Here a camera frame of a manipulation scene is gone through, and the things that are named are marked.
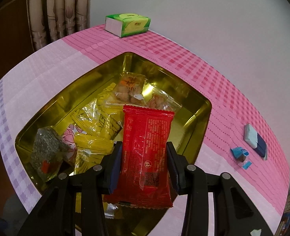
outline orange-red item in package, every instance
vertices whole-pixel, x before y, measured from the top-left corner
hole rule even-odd
[[[174,112],[125,105],[121,174],[108,203],[172,207],[166,142]]]

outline pink tablecloth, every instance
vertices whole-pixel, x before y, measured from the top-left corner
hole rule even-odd
[[[40,194],[16,153],[17,134],[68,84],[99,64],[130,51],[171,71],[211,101],[208,128],[195,164],[207,173],[231,173],[275,232],[286,202],[289,166],[275,135],[250,101],[207,62],[165,37],[148,31],[121,39],[104,31],[103,27],[72,34],[42,48],[0,81],[0,149],[11,182],[27,211],[32,210]],[[267,161],[243,140],[246,123],[251,123],[267,142]],[[248,170],[234,161],[230,148],[236,146],[249,150],[253,165]],[[178,235],[184,202],[185,197],[178,197],[151,235]],[[169,232],[164,226],[167,222]]]

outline white wall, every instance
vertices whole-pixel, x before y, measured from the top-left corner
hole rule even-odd
[[[90,25],[135,12],[219,70],[254,104],[290,164],[290,4],[286,0],[91,0]]]

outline barcode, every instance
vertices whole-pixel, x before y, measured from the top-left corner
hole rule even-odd
[[[158,172],[145,172],[144,186],[159,186],[159,173]]]

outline silver rivet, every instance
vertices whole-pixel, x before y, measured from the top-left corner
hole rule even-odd
[[[100,171],[102,170],[102,166],[101,165],[95,165],[94,166],[94,171]]]
[[[59,179],[65,179],[67,177],[66,173],[60,173],[59,174]]]
[[[192,164],[188,165],[186,168],[187,168],[189,171],[194,171],[194,170],[196,170],[195,165],[192,165]]]
[[[230,179],[230,174],[225,172],[225,173],[222,174],[222,177],[224,179]]]

